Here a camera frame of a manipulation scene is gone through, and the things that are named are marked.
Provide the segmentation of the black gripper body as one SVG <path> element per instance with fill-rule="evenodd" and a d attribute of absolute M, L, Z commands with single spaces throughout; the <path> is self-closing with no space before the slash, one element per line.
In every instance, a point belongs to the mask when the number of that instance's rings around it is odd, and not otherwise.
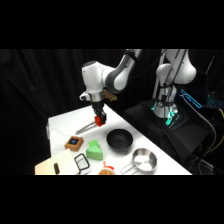
<path fill-rule="evenodd" d="M 104 101 L 103 100 L 101 100 L 99 102 L 92 102 L 91 105 L 92 105 L 92 108 L 95 113 L 103 113 L 104 112 L 104 110 L 103 110 Z"/>

